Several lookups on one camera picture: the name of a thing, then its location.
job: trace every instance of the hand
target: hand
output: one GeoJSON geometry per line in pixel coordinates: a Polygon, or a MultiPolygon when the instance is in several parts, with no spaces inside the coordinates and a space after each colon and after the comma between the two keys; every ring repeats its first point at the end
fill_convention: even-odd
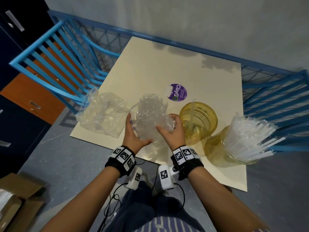
{"type": "Polygon", "coordinates": [[[141,150],[141,148],[149,145],[152,142],[154,142],[153,139],[140,140],[135,135],[131,124],[131,113],[129,113],[126,119],[125,137],[123,138],[122,145],[130,148],[136,155],[141,150]]]}
{"type": "Polygon", "coordinates": [[[184,129],[182,121],[179,115],[169,114],[171,118],[175,120],[175,129],[171,133],[161,128],[159,125],[156,126],[157,131],[162,135],[162,137],[167,142],[171,151],[176,150],[178,147],[186,145],[184,140],[184,129]]]}

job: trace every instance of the wristband with qr markers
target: wristband with qr markers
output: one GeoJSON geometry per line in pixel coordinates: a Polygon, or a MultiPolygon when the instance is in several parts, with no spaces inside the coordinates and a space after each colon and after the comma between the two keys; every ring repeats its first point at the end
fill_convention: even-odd
{"type": "Polygon", "coordinates": [[[171,160],[179,171],[179,181],[187,178],[189,173],[196,167],[204,167],[199,155],[193,148],[188,146],[181,146],[174,150],[171,160]]]}
{"type": "Polygon", "coordinates": [[[109,156],[105,167],[112,166],[120,172],[120,177],[124,175],[130,175],[136,161],[134,159],[134,152],[126,146],[117,147],[109,156]]]}

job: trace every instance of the person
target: person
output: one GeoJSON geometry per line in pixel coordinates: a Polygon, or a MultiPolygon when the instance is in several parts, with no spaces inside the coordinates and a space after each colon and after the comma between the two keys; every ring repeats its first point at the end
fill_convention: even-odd
{"type": "MultiPolygon", "coordinates": [[[[173,132],[167,132],[160,126],[156,128],[169,148],[174,151],[185,146],[186,143],[180,117],[176,114],[170,114],[170,116],[175,120],[173,132]]],[[[129,150],[133,153],[130,158],[133,158],[142,147],[152,143],[153,140],[140,140],[133,131],[130,117],[129,113],[126,119],[125,136],[119,148],[129,150]]],[[[117,156],[119,151],[115,149],[114,152],[117,156]]],[[[193,164],[186,168],[186,171],[185,177],[188,178],[218,232],[269,231],[268,226],[220,184],[202,164],[193,164]]],[[[117,162],[115,156],[109,158],[99,175],[60,210],[41,231],[89,231],[118,178],[125,173],[127,171],[124,165],[117,162]]],[[[152,190],[144,181],[140,181],[137,190],[129,189],[106,231],[204,231],[199,222],[187,214],[178,200],[164,195],[152,197],[151,193],[152,190]]]]}

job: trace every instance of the black cable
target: black cable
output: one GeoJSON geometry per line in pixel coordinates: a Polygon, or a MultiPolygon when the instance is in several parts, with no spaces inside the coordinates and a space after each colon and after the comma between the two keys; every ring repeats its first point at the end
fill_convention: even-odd
{"type": "Polygon", "coordinates": [[[179,210],[179,211],[181,211],[181,210],[183,209],[183,207],[184,207],[184,202],[185,202],[186,198],[185,198],[185,196],[184,196],[184,191],[183,191],[183,188],[181,187],[181,185],[178,184],[178,183],[174,183],[174,184],[180,186],[180,188],[181,188],[181,190],[182,190],[182,193],[183,193],[183,203],[182,203],[182,207],[181,207],[180,210],[179,210]]]}
{"type": "Polygon", "coordinates": [[[117,191],[121,186],[123,186],[123,185],[127,185],[127,183],[123,183],[123,184],[121,184],[120,186],[118,186],[118,187],[116,188],[116,190],[114,191],[112,197],[111,197],[111,195],[109,195],[109,202],[108,202],[106,208],[104,209],[104,216],[105,216],[105,217],[104,217],[104,219],[103,219],[101,225],[99,226],[97,232],[103,231],[104,227],[105,227],[105,226],[109,223],[109,221],[112,219],[112,217],[111,217],[111,218],[106,222],[107,218],[115,213],[115,210],[116,210],[116,207],[117,207],[118,203],[120,203],[120,207],[122,206],[122,205],[121,205],[121,201],[120,201],[119,195],[118,195],[118,194],[115,194],[115,193],[116,193],[116,191],[117,191]],[[116,206],[114,207],[114,210],[112,211],[112,213],[111,213],[111,214],[108,214],[108,212],[109,212],[109,207],[110,207],[110,204],[111,204],[112,199],[115,199],[115,200],[117,201],[117,204],[116,204],[116,206]]]}
{"type": "MultiPolygon", "coordinates": [[[[136,164],[136,165],[142,165],[142,164],[145,164],[145,162],[146,162],[146,160],[145,160],[144,162],[142,162],[141,164],[136,164]]],[[[135,166],[136,166],[136,165],[135,165],[135,166]]]]}
{"type": "Polygon", "coordinates": [[[154,180],[154,185],[152,186],[151,192],[153,192],[153,191],[154,191],[155,183],[157,182],[157,177],[158,177],[158,170],[159,170],[159,167],[160,167],[160,165],[159,165],[159,166],[158,166],[158,168],[157,168],[157,175],[156,175],[156,177],[155,177],[155,180],[154,180]]]}

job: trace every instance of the gray wall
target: gray wall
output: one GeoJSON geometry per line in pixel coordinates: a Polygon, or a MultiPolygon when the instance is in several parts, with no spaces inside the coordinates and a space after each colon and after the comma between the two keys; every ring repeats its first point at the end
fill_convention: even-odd
{"type": "Polygon", "coordinates": [[[51,10],[288,69],[309,69],[309,0],[45,0],[51,10]]]}

